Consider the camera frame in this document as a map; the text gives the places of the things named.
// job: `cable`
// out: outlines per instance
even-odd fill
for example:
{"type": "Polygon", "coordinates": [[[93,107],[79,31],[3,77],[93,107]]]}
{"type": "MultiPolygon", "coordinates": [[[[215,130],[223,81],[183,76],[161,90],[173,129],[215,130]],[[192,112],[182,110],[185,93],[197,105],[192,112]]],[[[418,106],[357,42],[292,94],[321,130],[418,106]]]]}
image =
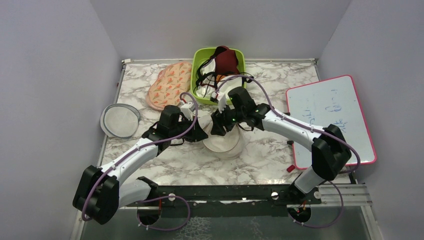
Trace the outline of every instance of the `cable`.
{"type": "Polygon", "coordinates": [[[346,171],[341,171],[341,172],[339,172],[339,174],[349,174],[349,173],[352,173],[353,171],[356,171],[358,168],[359,168],[359,166],[361,165],[361,158],[359,157],[359,154],[358,154],[358,152],[351,146],[351,145],[349,145],[347,142],[345,142],[345,141],[343,141],[343,140],[341,140],[340,138],[338,138],[338,137],[336,137],[336,136],[333,136],[333,135],[331,135],[330,133],[328,133],[328,132],[325,132],[325,131],[322,131],[322,130],[319,130],[319,129],[315,129],[315,128],[310,128],[309,126],[307,126],[307,125],[304,125],[304,124],[302,124],[302,123],[299,123],[299,122],[297,122],[297,121],[295,121],[295,120],[292,120],[292,119],[289,119],[288,117],[283,117],[283,115],[281,115],[279,112],[277,112],[276,110],[275,110],[275,108],[274,108],[274,106],[273,106],[273,104],[271,103],[271,100],[270,100],[270,97],[268,96],[268,94],[267,94],[267,92],[265,91],[265,89],[264,89],[264,87],[256,80],[256,79],[254,79],[253,77],[251,77],[251,76],[246,76],[246,75],[233,75],[233,76],[231,76],[231,77],[229,77],[228,79],[226,79],[226,80],[223,80],[223,81],[221,81],[222,83],[221,83],[221,85],[219,85],[218,86],[218,88],[215,90],[215,92],[217,93],[219,90],[220,90],[220,88],[227,82],[227,81],[230,81],[230,80],[233,80],[233,79],[235,79],[235,78],[238,78],[238,77],[244,77],[244,78],[248,78],[248,79],[250,79],[250,80],[252,80],[253,82],[255,82],[259,87],[260,87],[260,89],[262,90],[262,92],[263,92],[263,94],[265,94],[265,98],[266,98],[266,100],[268,101],[268,104],[269,104],[269,107],[271,108],[271,111],[275,114],[275,115],[277,115],[278,117],[280,117],[280,118],[282,118],[282,119],[284,119],[284,120],[286,120],[287,122],[289,122],[289,123],[292,123],[292,124],[294,124],[294,125],[296,125],[296,126],[299,126],[299,127],[301,127],[301,128],[303,128],[303,129],[306,129],[306,130],[309,130],[309,131],[312,131],[312,132],[317,132],[317,133],[319,133],[319,134],[323,134],[323,135],[325,135],[325,136],[327,136],[327,137],[329,137],[329,138],[332,138],[332,139],[334,139],[334,140],[336,140],[337,142],[339,142],[339,143],[341,143],[341,144],[343,144],[343,145],[345,145],[346,147],[348,147],[352,152],[353,152],[353,154],[355,155],[355,157],[356,157],[356,160],[357,160],[357,163],[356,163],[356,165],[355,165],[355,167],[353,167],[352,169],[350,169],[350,170],[346,170],[346,171]]]}
{"type": "Polygon", "coordinates": [[[104,173],[97,179],[97,181],[94,183],[94,185],[93,185],[93,187],[91,188],[91,190],[90,190],[90,192],[88,193],[88,195],[87,195],[87,198],[85,199],[85,202],[84,202],[84,206],[82,207],[82,213],[81,213],[81,218],[82,218],[82,220],[84,220],[85,222],[87,222],[87,221],[90,221],[92,218],[91,217],[86,217],[86,211],[87,211],[87,207],[88,207],[88,205],[89,205],[89,202],[90,202],[90,199],[92,198],[92,196],[93,196],[93,194],[94,194],[94,192],[95,192],[95,190],[96,190],[96,188],[97,188],[97,186],[99,186],[99,184],[100,184],[100,182],[106,177],[106,175],[108,174],[108,173],[110,173],[113,169],[114,169],[114,167],[117,167],[117,166],[119,166],[119,164],[121,164],[125,159],[127,159],[129,156],[131,156],[133,153],[135,153],[135,152],[137,152],[137,151],[140,151],[142,148],[145,148],[145,147],[148,147],[148,146],[151,146],[151,145],[155,145],[155,144],[160,144],[160,143],[164,143],[164,142],[168,142],[168,141],[172,141],[172,140],[174,140],[174,139],[179,139],[179,138],[181,138],[181,137],[183,137],[184,135],[186,135],[194,126],[195,126],[195,123],[196,123],[196,121],[197,121],[197,119],[198,119],[198,110],[199,110],[199,105],[198,105],[198,103],[196,102],[196,99],[190,94],[190,93],[188,93],[188,92],[182,92],[180,95],[179,95],[179,99],[182,99],[183,98],[183,95],[187,95],[187,96],[189,96],[190,98],[191,98],[191,100],[193,101],[193,103],[194,103],[194,107],[195,107],[195,116],[194,116],[194,119],[193,119],[193,122],[191,123],[191,125],[190,125],[190,127],[188,127],[187,128],[187,130],[185,130],[183,133],[181,133],[180,135],[177,135],[177,136],[173,136],[173,137],[170,137],[170,138],[166,138],[166,139],[162,139],[162,140],[158,140],[158,141],[152,141],[152,142],[149,142],[149,143],[146,143],[146,144],[143,144],[143,145],[141,145],[140,147],[138,147],[138,148],[134,148],[133,150],[131,150],[131,151],[129,151],[127,154],[125,154],[119,161],[117,161],[116,163],[115,163],[115,165],[114,166],[111,166],[111,167],[109,167],[106,171],[104,171],[104,173]]]}
{"type": "Polygon", "coordinates": [[[176,198],[176,199],[180,199],[180,200],[182,200],[182,201],[185,203],[185,205],[187,206],[187,218],[185,219],[185,221],[184,221],[181,225],[179,225],[179,226],[177,226],[177,227],[173,227],[173,228],[160,228],[160,227],[154,227],[154,226],[144,225],[144,224],[142,223],[142,221],[140,221],[140,216],[139,216],[139,214],[137,214],[137,220],[138,220],[138,223],[139,223],[139,225],[138,225],[138,226],[146,227],[146,230],[148,230],[148,229],[154,229],[154,230],[165,231],[165,232],[178,230],[178,229],[180,229],[180,228],[184,227],[184,226],[185,226],[185,225],[189,222],[189,220],[190,220],[190,215],[191,215],[190,205],[189,205],[189,203],[187,202],[187,200],[185,200],[184,198],[182,198],[182,197],[180,197],[180,196],[161,196],[161,197],[157,197],[157,198],[153,198],[153,199],[149,199],[149,200],[139,201],[139,203],[150,203],[150,202],[153,202],[153,201],[162,200],[162,199],[169,199],[169,198],[176,198]]]}
{"type": "Polygon", "coordinates": [[[302,225],[303,227],[307,227],[307,228],[311,228],[311,229],[323,229],[323,228],[328,228],[328,227],[334,225],[335,223],[337,223],[340,220],[340,218],[343,215],[343,212],[345,211],[345,203],[343,202],[343,196],[342,196],[342,193],[340,192],[340,189],[332,181],[328,181],[328,182],[331,183],[335,187],[335,189],[338,192],[338,195],[340,196],[341,209],[340,209],[340,212],[338,213],[337,217],[330,223],[327,223],[327,224],[321,225],[321,226],[315,226],[315,225],[308,225],[308,224],[304,224],[303,222],[296,221],[293,218],[293,216],[289,214],[289,216],[293,219],[294,223],[297,223],[299,225],[302,225]]]}

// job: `green basket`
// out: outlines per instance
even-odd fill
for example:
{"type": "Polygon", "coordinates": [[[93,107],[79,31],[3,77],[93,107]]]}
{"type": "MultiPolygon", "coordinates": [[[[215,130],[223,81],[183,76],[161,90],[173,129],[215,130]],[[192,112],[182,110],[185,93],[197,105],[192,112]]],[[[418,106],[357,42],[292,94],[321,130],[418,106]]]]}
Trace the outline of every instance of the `green basket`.
{"type": "MultiPolygon", "coordinates": [[[[190,93],[194,96],[194,98],[201,104],[209,104],[209,105],[217,105],[217,103],[210,100],[210,97],[199,97],[195,94],[194,90],[196,87],[196,80],[198,79],[196,76],[196,71],[200,67],[202,63],[208,60],[215,52],[216,47],[207,47],[202,48],[196,51],[193,57],[193,63],[191,66],[191,81],[190,81],[190,93]]],[[[240,73],[246,72],[246,62],[245,56],[240,50],[230,48],[235,51],[235,56],[238,60],[237,69],[240,73]]],[[[232,105],[231,100],[227,100],[226,103],[228,105],[232,105]]]]}

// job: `marble tabletop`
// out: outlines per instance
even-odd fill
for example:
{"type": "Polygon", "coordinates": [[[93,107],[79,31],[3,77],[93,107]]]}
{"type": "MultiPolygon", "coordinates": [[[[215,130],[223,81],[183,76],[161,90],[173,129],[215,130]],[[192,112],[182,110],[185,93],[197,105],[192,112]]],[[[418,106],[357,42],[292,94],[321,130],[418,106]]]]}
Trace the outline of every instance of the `marble tabletop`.
{"type": "MultiPolygon", "coordinates": [[[[108,137],[102,164],[109,163],[132,147],[160,116],[146,103],[149,87],[167,64],[128,64],[125,69],[118,103],[129,104],[141,114],[136,133],[129,139],[108,137]]],[[[276,109],[286,112],[286,90],[318,81],[315,66],[310,63],[247,62],[246,72],[252,74],[265,88],[276,109]]],[[[247,85],[255,102],[265,103],[261,89],[255,83],[247,85]]],[[[210,115],[216,106],[199,106],[200,117],[210,115]]],[[[127,182],[145,176],[159,185],[253,185],[290,184],[301,172],[287,172],[293,164],[293,150],[284,136],[255,129],[244,132],[245,147],[235,159],[222,160],[204,148],[201,142],[186,142],[171,146],[158,157],[148,161],[127,182]]],[[[339,175],[335,183],[350,183],[347,174],[339,175]]]]}

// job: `patterned oven mitt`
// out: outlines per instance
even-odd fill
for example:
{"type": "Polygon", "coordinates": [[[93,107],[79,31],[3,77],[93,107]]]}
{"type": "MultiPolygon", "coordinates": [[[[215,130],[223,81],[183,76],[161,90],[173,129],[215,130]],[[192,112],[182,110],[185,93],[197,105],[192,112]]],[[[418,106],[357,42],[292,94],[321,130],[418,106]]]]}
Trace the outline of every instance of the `patterned oven mitt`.
{"type": "Polygon", "coordinates": [[[155,110],[162,111],[166,105],[177,106],[180,94],[190,89],[192,64],[178,62],[167,66],[157,76],[157,80],[147,92],[147,104],[155,110]]]}

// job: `purple cable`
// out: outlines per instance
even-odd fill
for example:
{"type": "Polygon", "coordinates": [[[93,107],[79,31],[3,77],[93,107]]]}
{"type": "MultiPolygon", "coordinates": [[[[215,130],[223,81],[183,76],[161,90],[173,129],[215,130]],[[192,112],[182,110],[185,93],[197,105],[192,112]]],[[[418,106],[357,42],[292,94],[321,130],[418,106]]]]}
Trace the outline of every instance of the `purple cable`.
{"type": "Polygon", "coordinates": [[[343,215],[343,212],[345,211],[345,208],[344,208],[344,206],[345,206],[345,203],[343,202],[343,197],[342,197],[342,193],[340,192],[340,189],[332,182],[332,181],[328,181],[329,183],[331,183],[334,187],[335,187],[335,189],[337,190],[337,192],[338,192],[338,195],[340,196],[340,202],[341,202],[341,209],[340,209],[340,212],[338,213],[338,215],[337,215],[337,217],[332,221],[332,222],[330,222],[330,223],[327,223],[327,224],[325,224],[325,225],[321,225],[321,226],[314,226],[314,225],[308,225],[308,224],[302,224],[301,222],[298,222],[298,221],[296,221],[294,218],[293,218],[293,216],[292,215],[290,215],[289,214],[289,216],[293,219],[293,222],[294,223],[297,223],[297,224],[299,224],[299,225],[302,225],[303,227],[307,227],[307,228],[312,228],[312,229],[323,229],[323,228],[328,228],[328,227],[330,227],[330,226],[332,226],[332,225],[334,225],[335,223],[337,223],[337,221],[339,221],[340,220],[340,218],[342,217],[342,215],[343,215]]]}
{"type": "Polygon", "coordinates": [[[329,137],[329,138],[332,138],[332,139],[334,139],[334,140],[336,140],[337,142],[339,142],[339,143],[341,143],[341,144],[343,144],[343,145],[345,145],[346,147],[348,147],[352,152],[353,152],[353,154],[355,155],[355,157],[356,157],[356,159],[357,159],[357,163],[356,163],[356,165],[355,165],[355,167],[353,167],[352,169],[350,169],[350,170],[346,170],[346,171],[341,171],[341,172],[339,172],[339,174],[349,174],[349,173],[352,173],[353,171],[356,171],[358,168],[359,168],[359,166],[361,165],[361,158],[359,157],[359,154],[358,154],[358,152],[351,146],[351,145],[349,145],[347,142],[345,142],[345,141],[343,141],[343,140],[341,140],[340,138],[338,138],[338,137],[336,137],[336,136],[334,136],[334,135],[331,135],[330,133],[328,133],[328,132],[325,132],[325,131],[322,131],[322,130],[319,130],[319,129],[312,129],[312,128],[310,128],[309,126],[307,126],[307,125],[304,125],[304,124],[302,124],[302,123],[299,123],[299,122],[297,122],[297,121],[295,121],[295,120],[292,120],[292,119],[289,119],[289,118],[287,118],[287,117],[284,117],[283,115],[281,115],[280,113],[278,113],[276,110],[275,110],[275,108],[274,108],[274,106],[273,106],[273,104],[271,103],[271,100],[270,100],[270,97],[268,96],[268,94],[267,94],[267,92],[265,91],[265,89],[264,89],[264,87],[256,80],[256,79],[254,79],[253,77],[251,77],[251,76],[246,76],[246,75],[232,75],[231,77],[229,77],[228,79],[226,79],[226,80],[222,80],[221,82],[221,85],[219,85],[218,86],[218,88],[215,90],[215,92],[217,93],[219,90],[220,90],[220,88],[227,82],[227,81],[230,81],[230,80],[233,80],[233,79],[235,79],[235,78],[239,78],[239,77],[243,77],[243,78],[247,78],[247,79],[249,79],[249,80],[252,80],[253,82],[255,82],[259,87],[260,87],[260,89],[262,90],[262,92],[263,92],[263,94],[265,94],[265,98],[266,98],[266,100],[268,101],[268,105],[269,105],[269,107],[271,108],[271,111],[273,112],[273,113],[275,113],[275,115],[277,115],[278,117],[280,117],[280,118],[282,118],[282,119],[284,119],[284,120],[286,120],[287,122],[289,122],[289,123],[292,123],[292,124],[294,124],[294,125],[296,125],[296,126],[299,126],[299,127],[301,127],[301,128],[303,128],[303,129],[306,129],[306,130],[309,130],[309,131],[312,131],[312,132],[317,132],[317,133],[319,133],[319,134],[324,134],[325,136],[327,136],[327,137],[329,137]]]}
{"type": "Polygon", "coordinates": [[[159,231],[165,231],[165,232],[175,231],[175,230],[178,230],[178,229],[184,227],[189,222],[190,215],[191,215],[190,205],[187,202],[187,200],[185,200],[184,198],[182,198],[180,196],[161,196],[161,197],[157,197],[157,198],[153,198],[153,199],[149,199],[149,200],[139,201],[139,203],[150,203],[150,202],[153,202],[153,201],[157,201],[157,200],[161,200],[161,199],[169,199],[169,198],[180,199],[187,206],[187,218],[185,219],[185,221],[181,225],[173,227],[173,228],[160,228],[160,227],[148,226],[148,225],[144,225],[142,223],[142,221],[140,221],[140,216],[139,216],[139,214],[137,214],[137,220],[139,222],[139,226],[146,227],[147,230],[153,229],[153,230],[159,230],[159,231]]]}
{"type": "MultiPolygon", "coordinates": [[[[186,135],[194,126],[195,126],[195,123],[196,123],[196,121],[197,121],[197,119],[198,119],[198,109],[199,109],[199,105],[198,105],[198,103],[196,102],[196,99],[190,94],[190,93],[188,93],[188,92],[182,92],[180,95],[179,95],[179,98],[180,99],[182,99],[183,98],[183,95],[188,95],[190,98],[191,98],[191,100],[193,101],[193,103],[194,103],[194,107],[195,107],[195,109],[196,109],[196,112],[195,112],[195,115],[194,115],[194,119],[193,119],[193,122],[191,123],[191,125],[190,125],[190,127],[189,128],[187,128],[187,130],[185,130],[183,133],[181,133],[180,135],[177,135],[177,136],[173,136],[173,137],[170,137],[170,138],[167,138],[167,139],[162,139],[162,140],[158,140],[158,141],[152,141],[152,142],[149,142],[149,143],[146,143],[146,144],[143,144],[143,145],[141,145],[139,148],[134,148],[133,150],[131,150],[131,151],[129,151],[127,154],[125,154],[119,161],[117,161],[116,163],[115,163],[115,167],[118,167],[119,166],[119,164],[121,164],[125,159],[127,159],[129,156],[131,156],[133,153],[135,153],[135,152],[137,152],[137,151],[139,151],[140,149],[142,149],[142,148],[145,148],[145,147],[148,147],[148,146],[150,146],[150,145],[155,145],[155,144],[160,144],[160,143],[164,143],[164,142],[168,142],[168,141],[172,141],[172,140],[174,140],[174,139],[179,139],[179,138],[181,138],[182,136],[184,136],[184,135],[186,135]]],[[[108,168],[106,171],[104,171],[104,173],[97,179],[97,181],[94,183],[94,185],[93,185],[93,187],[91,188],[91,190],[90,190],[90,192],[88,193],[88,195],[87,195],[87,198],[85,199],[85,202],[84,202],[84,206],[82,206],[82,213],[81,213],[81,218],[82,218],[82,220],[84,220],[85,222],[87,222],[87,221],[90,221],[91,220],[91,217],[86,217],[86,211],[87,211],[87,207],[88,207],[88,205],[89,205],[89,202],[90,202],[90,199],[92,198],[92,196],[93,196],[93,194],[94,194],[94,191],[96,190],[96,187],[100,184],[100,182],[106,177],[106,175],[108,174],[108,173],[110,173],[111,171],[113,170],[113,167],[110,167],[110,168],[108,168]]]]}

